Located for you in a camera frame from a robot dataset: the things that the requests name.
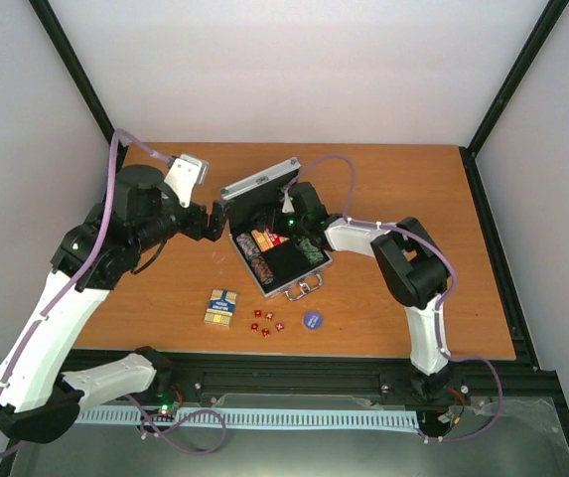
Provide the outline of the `blue playing card deck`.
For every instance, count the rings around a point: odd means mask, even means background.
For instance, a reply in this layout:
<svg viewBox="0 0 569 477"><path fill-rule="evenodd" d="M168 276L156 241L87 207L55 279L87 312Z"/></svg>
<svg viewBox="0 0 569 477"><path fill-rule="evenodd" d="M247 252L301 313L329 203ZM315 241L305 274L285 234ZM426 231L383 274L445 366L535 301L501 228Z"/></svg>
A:
<svg viewBox="0 0 569 477"><path fill-rule="evenodd" d="M214 289L204 315L204 323L228 328L237 304L238 293L227 289Z"/></svg>

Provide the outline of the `brown poker chip stack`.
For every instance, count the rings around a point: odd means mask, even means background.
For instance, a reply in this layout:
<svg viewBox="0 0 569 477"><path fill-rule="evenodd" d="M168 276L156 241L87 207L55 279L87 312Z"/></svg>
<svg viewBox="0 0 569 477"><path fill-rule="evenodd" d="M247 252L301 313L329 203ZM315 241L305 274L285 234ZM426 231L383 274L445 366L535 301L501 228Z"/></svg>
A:
<svg viewBox="0 0 569 477"><path fill-rule="evenodd" d="M269 285L274 281L274 274L261 255L252 258L249 264L260 284Z"/></svg>

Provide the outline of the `green poker chip stack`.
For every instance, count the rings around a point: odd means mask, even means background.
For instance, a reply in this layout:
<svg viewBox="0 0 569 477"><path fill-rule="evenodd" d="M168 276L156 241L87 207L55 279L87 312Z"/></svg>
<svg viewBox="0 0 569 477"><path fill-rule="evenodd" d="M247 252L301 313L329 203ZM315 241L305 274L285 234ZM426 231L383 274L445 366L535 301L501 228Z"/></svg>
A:
<svg viewBox="0 0 569 477"><path fill-rule="evenodd" d="M311 264L316 265L324 261L323 251L312 244L308 238L299 240L296 246Z"/></svg>

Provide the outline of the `aluminium poker case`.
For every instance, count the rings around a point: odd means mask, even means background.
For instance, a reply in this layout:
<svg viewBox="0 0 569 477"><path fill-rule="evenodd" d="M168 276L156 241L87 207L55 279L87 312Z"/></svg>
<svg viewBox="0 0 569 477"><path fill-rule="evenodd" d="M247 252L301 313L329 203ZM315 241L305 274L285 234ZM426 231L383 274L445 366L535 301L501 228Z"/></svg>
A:
<svg viewBox="0 0 569 477"><path fill-rule="evenodd" d="M228 202L233 248L265 298L283 294L297 301L323 285L332 258L302 236L301 216L285 187L301 165L292 157L220 189Z"/></svg>

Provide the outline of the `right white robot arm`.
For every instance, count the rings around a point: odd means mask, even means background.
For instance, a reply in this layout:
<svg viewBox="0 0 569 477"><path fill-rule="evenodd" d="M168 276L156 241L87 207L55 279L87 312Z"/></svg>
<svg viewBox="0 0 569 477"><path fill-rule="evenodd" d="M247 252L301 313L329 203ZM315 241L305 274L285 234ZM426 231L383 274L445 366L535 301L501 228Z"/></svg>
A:
<svg viewBox="0 0 569 477"><path fill-rule="evenodd" d="M410 378L413 392L431 400L449 383L443 311L456 272L417 219L383 223L331 214L315 188L304 182L287 187L279 204L258 208L254 220L287 239L307 239L323 250L374 258L388 291L405 310L415 369Z"/></svg>

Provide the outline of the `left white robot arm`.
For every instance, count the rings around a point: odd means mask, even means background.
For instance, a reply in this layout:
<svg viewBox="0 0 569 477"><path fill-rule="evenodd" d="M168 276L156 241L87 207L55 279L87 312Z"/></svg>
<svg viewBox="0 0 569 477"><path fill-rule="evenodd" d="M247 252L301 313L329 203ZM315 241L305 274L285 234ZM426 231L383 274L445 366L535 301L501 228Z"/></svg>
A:
<svg viewBox="0 0 569 477"><path fill-rule="evenodd" d="M50 443L86 410L131 394L165 398L172 366L145 346L117 361L80 372L62 369L91 315L126 274L150 266L142 255L159 254L176 235L219 239L227 206L192 201L209 165L189 155L167 172L142 164L108 176L103 202L70 230L54 254L35 311L0 365L0 431L8 438Z"/></svg>

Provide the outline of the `blue white poker chip stack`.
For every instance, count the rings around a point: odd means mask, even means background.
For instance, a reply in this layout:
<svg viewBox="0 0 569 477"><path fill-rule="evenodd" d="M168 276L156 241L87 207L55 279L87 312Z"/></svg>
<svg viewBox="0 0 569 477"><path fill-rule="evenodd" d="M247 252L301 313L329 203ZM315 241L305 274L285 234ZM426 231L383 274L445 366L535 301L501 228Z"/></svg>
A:
<svg viewBox="0 0 569 477"><path fill-rule="evenodd" d="M250 234L240 234L235 238L235 242L247 260L253 260L260 256L260 249L255 244Z"/></svg>

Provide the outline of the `red playing card deck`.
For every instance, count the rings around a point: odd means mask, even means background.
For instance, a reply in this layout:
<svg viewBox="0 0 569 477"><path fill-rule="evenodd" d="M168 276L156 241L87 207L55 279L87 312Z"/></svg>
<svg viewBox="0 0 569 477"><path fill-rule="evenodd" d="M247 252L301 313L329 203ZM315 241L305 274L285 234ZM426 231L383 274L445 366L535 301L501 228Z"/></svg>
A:
<svg viewBox="0 0 569 477"><path fill-rule="evenodd" d="M253 230L251 232L251 236L261 252L266 252L288 240L287 238L274 234L269 230L265 230L264 232Z"/></svg>

